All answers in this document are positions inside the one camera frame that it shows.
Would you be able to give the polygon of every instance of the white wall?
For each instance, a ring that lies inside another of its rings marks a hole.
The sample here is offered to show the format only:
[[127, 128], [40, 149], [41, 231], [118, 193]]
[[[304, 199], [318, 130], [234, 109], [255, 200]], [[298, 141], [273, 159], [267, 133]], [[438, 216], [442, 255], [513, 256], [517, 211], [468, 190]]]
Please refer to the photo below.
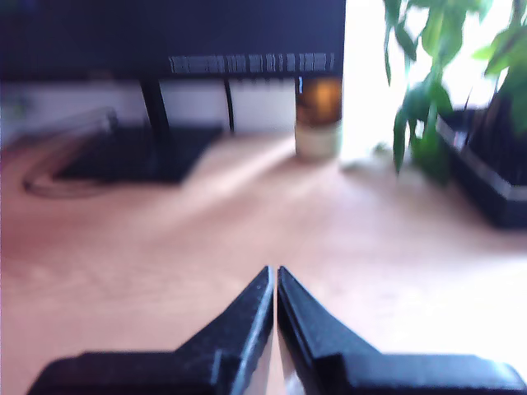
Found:
[[[233, 81], [232, 99], [239, 134], [273, 129], [293, 130], [294, 82]], [[229, 128], [222, 81], [167, 81], [161, 84], [166, 112], [172, 123], [221, 124]], [[23, 117], [10, 111], [12, 97], [24, 97], [30, 106]], [[4, 85], [2, 144], [22, 133], [35, 134], [62, 119], [104, 107], [114, 108], [122, 123], [140, 123], [147, 111], [137, 83], [40, 83]]]

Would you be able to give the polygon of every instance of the black monitor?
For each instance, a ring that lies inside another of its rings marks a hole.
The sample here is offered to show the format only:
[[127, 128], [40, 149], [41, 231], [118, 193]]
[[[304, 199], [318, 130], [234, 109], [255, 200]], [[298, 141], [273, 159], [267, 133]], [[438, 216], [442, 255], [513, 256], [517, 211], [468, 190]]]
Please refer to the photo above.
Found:
[[170, 128], [161, 80], [343, 74], [345, 0], [2, 1], [0, 81], [141, 84], [150, 125], [116, 124], [63, 177], [183, 179], [220, 130]]

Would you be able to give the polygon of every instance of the monitor stand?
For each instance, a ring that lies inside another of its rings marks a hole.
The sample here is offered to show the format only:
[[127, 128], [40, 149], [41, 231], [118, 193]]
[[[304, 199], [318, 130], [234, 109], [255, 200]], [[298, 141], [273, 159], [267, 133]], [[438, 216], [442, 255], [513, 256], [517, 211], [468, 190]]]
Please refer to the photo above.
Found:
[[171, 128], [159, 81], [141, 81], [150, 126], [95, 135], [56, 179], [181, 183], [222, 128]]

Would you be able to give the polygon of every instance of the monitor base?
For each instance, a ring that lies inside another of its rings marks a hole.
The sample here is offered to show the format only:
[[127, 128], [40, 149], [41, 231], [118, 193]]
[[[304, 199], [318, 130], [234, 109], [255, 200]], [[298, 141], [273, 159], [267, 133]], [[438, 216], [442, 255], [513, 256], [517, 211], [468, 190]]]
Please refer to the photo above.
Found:
[[160, 144], [149, 128], [117, 127], [93, 137], [54, 179], [180, 184], [221, 134], [221, 128], [170, 128]]

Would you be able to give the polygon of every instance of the plant leaf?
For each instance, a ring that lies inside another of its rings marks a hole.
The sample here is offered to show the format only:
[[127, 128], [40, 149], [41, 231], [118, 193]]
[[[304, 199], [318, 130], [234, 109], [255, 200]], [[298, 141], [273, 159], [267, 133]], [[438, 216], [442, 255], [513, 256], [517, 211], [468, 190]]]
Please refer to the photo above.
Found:
[[512, 3], [511, 25], [520, 26], [525, 12], [527, 12], [527, 0], [515, 0]]
[[386, 24], [389, 24], [390, 26], [395, 26], [399, 23], [399, 14], [401, 12], [401, 0], [384, 1]]
[[422, 31], [422, 47], [433, 58], [439, 53], [439, 38], [441, 37], [444, 18], [443, 10], [431, 8], [428, 13], [427, 25]]
[[486, 76], [498, 74], [507, 67], [527, 66], [527, 26], [513, 26], [502, 33], [485, 70]]
[[401, 171], [406, 150], [406, 123], [408, 116], [403, 109], [400, 109], [395, 116], [394, 123], [394, 165], [397, 174]]
[[448, 92], [443, 85], [438, 81], [432, 81], [429, 87], [429, 96], [431, 102], [436, 105], [439, 114], [445, 115], [453, 111], [452, 102]]
[[415, 140], [417, 138], [415, 134], [415, 129], [417, 128], [417, 120], [409, 119], [408, 126], [410, 127], [410, 143], [412, 143], [412, 140]]
[[389, 53], [388, 53], [388, 46], [389, 46], [389, 34], [391, 33], [392, 28], [391, 26], [386, 26], [386, 36], [385, 36], [385, 69], [386, 69], [386, 77], [388, 78], [388, 86], [392, 83], [392, 67], [389, 65]]
[[483, 22], [488, 12], [492, 8], [493, 0], [463, 0], [456, 1], [456, 6], [464, 7], [466, 11], [477, 12], [479, 14], [479, 22]]
[[496, 52], [496, 46], [494, 44], [490, 44], [474, 52], [472, 54], [472, 59], [489, 60], [495, 52]]
[[522, 67], [516, 66], [509, 68], [507, 77], [501, 86], [500, 93], [513, 96], [517, 92], [523, 91], [527, 91], [527, 72]]
[[463, 45], [466, 12], [459, 7], [431, 8], [422, 31], [422, 47], [442, 67], [454, 59]]
[[516, 136], [527, 133], [527, 91], [523, 90], [512, 97], [511, 117]]
[[441, 144], [441, 138], [436, 131], [437, 109], [433, 105], [428, 112], [428, 120], [422, 138], [412, 141], [413, 161], [431, 180], [446, 185], [450, 177], [448, 152]]
[[401, 48], [403, 48], [404, 54], [415, 62], [417, 60], [417, 43], [413, 42], [408, 32], [404, 29], [404, 22], [397, 24], [395, 27], [395, 37]]
[[412, 67], [412, 59], [408, 57], [407, 54], [404, 54], [404, 75], [408, 79], [408, 76], [410, 75], [410, 69]]
[[403, 109], [410, 119], [426, 122], [430, 109], [430, 98], [424, 82], [407, 91], [403, 100]]
[[485, 21], [485, 18], [488, 15], [488, 12], [491, 11], [493, 0], [482, 0], [481, 7], [479, 8], [479, 23]]
[[440, 1], [438, 0], [409, 0], [407, 9], [410, 7], [416, 7], [416, 8], [430, 8], [437, 6], [437, 3]]

